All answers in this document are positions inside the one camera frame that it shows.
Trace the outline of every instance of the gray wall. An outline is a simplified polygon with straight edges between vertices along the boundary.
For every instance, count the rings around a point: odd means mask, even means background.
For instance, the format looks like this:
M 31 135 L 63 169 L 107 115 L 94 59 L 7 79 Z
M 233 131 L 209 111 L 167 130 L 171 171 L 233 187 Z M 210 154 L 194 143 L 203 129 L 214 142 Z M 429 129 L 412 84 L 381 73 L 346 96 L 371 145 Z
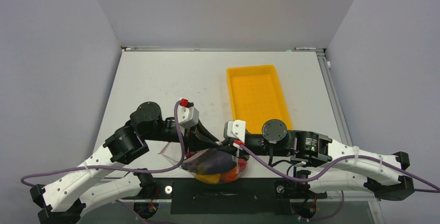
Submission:
M 438 0 L 355 0 L 327 51 L 353 143 L 406 151 L 409 170 L 437 185 L 439 46 Z M 438 223 L 438 201 L 415 193 L 381 207 L 387 223 Z
M 92 151 L 120 48 L 97 0 L 0 0 L 0 52 L 0 223 L 38 223 L 19 179 Z
M 353 0 L 98 0 L 124 46 L 327 47 Z

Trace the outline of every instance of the red connector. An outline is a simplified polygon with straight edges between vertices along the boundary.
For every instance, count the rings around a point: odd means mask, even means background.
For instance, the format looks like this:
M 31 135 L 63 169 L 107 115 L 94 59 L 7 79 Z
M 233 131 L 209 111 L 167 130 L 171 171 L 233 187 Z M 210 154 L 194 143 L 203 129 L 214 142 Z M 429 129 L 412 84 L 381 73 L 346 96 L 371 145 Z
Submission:
M 183 106 L 183 107 L 186 107 L 188 105 L 188 100 L 182 98 L 181 101 L 180 101 L 180 105 Z
M 238 139 L 236 139 L 236 140 L 234 140 L 234 144 L 237 144 L 237 145 L 244 145 L 244 143 L 243 142 L 241 142 L 240 140 L 238 140 Z

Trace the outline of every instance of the metal frame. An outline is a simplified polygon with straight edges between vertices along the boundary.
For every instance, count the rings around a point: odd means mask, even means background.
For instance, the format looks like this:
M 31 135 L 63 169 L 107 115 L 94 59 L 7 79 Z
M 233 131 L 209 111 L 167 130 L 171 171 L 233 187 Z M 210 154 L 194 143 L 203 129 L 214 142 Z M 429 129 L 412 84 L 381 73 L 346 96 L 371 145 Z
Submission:
M 372 212 L 373 221 L 376 224 L 385 224 L 385 219 L 382 214 L 382 209 L 380 208 L 379 201 L 369 201 L 368 205 Z
M 332 105 L 333 113 L 336 119 L 336 125 L 338 126 L 339 135 L 341 136 L 341 142 L 349 146 L 353 146 L 350 133 L 348 131 L 347 123 L 342 112 L 341 104 L 339 102 L 338 95 L 336 94 L 335 85 L 333 84 L 332 76 L 330 75 L 330 69 L 328 68 L 327 58 L 324 55 L 318 55 L 319 66 L 321 67 L 322 77 L 324 78 L 325 87 L 327 88 L 328 98 Z
M 248 51 L 248 52 L 285 52 L 279 49 L 221 49 L 221 48 L 161 48 L 161 47 L 121 47 L 123 51 L 148 52 L 148 51 Z M 316 52 L 317 55 L 324 54 L 324 49 L 291 49 L 292 52 Z

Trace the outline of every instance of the white table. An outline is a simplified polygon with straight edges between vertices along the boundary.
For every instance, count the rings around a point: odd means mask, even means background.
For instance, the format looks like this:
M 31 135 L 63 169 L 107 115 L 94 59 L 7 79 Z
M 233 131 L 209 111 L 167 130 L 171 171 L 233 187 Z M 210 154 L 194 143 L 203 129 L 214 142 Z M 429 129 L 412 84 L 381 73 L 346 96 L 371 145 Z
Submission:
M 123 126 L 141 103 L 158 103 L 163 118 L 166 118 L 173 116 L 173 107 L 179 97 L 194 102 L 203 125 L 221 138 L 224 123 L 232 119 L 226 69 L 265 64 L 273 64 L 277 68 L 294 129 L 318 132 L 341 140 L 328 86 L 324 83 L 325 75 L 321 72 L 315 52 L 127 51 L 122 53 L 94 149 Z M 147 143 L 150 152 L 126 167 L 152 170 L 170 167 L 171 164 L 158 154 L 166 143 Z M 277 169 L 284 172 L 287 166 L 281 163 Z M 113 172 L 109 177 L 124 175 L 125 172 Z M 192 177 L 181 169 L 154 176 Z M 245 177 L 277 175 L 250 159 Z

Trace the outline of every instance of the plastic bag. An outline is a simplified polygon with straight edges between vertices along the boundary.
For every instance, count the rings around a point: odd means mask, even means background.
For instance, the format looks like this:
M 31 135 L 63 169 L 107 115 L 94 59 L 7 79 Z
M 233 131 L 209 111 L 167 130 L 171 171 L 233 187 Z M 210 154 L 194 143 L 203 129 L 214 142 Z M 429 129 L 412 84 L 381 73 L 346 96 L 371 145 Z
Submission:
M 160 152 L 170 163 L 177 164 L 180 146 L 168 143 Z M 215 148 L 188 152 L 181 169 L 207 184 L 224 184 L 240 178 L 246 170 L 247 161 Z

